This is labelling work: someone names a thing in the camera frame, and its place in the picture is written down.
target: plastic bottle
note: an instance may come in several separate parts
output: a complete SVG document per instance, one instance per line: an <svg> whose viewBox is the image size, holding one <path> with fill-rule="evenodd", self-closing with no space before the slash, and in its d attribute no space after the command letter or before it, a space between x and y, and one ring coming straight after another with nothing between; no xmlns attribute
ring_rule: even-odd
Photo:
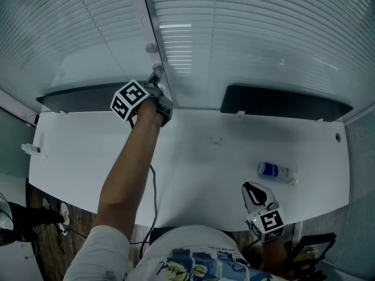
<svg viewBox="0 0 375 281"><path fill-rule="evenodd" d="M31 145L30 143L23 143L21 145L21 149L25 151L25 153L30 155L40 155L41 151L40 148L34 145Z"/></svg>
<svg viewBox="0 0 375 281"><path fill-rule="evenodd" d="M281 183L288 183L296 185L298 179L296 172L288 167L274 165L268 162L259 162L258 174L260 176L266 176L279 181Z"/></svg>

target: person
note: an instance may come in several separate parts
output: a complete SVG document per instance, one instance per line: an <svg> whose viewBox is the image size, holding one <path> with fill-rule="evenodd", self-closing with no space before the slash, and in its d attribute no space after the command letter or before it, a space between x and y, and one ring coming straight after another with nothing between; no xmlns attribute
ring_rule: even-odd
<svg viewBox="0 0 375 281"><path fill-rule="evenodd" d="M69 225L69 209L65 203L61 203L58 213L49 209L49 203L45 198L42 208L26 208L8 202L4 195L0 194L0 246L15 241L38 241L38 235L33 227L59 223Z"/></svg>
<svg viewBox="0 0 375 281"><path fill-rule="evenodd" d="M129 240L162 121L152 100L139 106L135 126L101 190L94 228L64 280L283 280L251 268L233 238L201 225L165 232L128 270Z"/></svg>

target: shoe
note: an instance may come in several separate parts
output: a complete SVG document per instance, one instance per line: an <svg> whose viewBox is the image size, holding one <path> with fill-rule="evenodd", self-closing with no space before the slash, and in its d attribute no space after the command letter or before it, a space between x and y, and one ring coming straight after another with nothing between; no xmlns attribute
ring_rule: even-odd
<svg viewBox="0 0 375 281"><path fill-rule="evenodd" d="M65 203L61 203L61 206L60 206L60 215L64 218L64 225L69 225L70 221L69 221L69 208L68 208L68 205L66 205Z"/></svg>
<svg viewBox="0 0 375 281"><path fill-rule="evenodd" d="M46 198L43 198L43 200L42 200L42 206L45 209L49 210L49 203L48 203L48 200Z"/></svg>

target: white table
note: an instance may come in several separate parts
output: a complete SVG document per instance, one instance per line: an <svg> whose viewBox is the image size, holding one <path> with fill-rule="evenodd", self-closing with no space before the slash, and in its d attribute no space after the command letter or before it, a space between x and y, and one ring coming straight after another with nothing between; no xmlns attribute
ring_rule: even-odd
<svg viewBox="0 0 375 281"><path fill-rule="evenodd" d="M96 213L101 187L130 132L112 112L43 113L34 145L30 184L67 203ZM341 142L335 139L336 133ZM299 183L261 180L260 161L298 169ZM349 202L349 155L340 122L221 114L176 109L162 130L152 165L156 170L161 226L204 224L247 230L241 186L272 189L287 224L328 213ZM136 223L154 217L152 174Z"/></svg>

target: hand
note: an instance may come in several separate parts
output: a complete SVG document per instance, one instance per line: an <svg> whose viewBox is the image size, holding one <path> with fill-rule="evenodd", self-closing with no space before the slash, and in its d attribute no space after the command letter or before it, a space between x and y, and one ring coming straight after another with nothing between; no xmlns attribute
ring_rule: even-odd
<svg viewBox="0 0 375 281"><path fill-rule="evenodd" d="M156 127L161 127L164 117L156 112L156 104L153 99L147 99L137 108L137 123L148 122Z"/></svg>

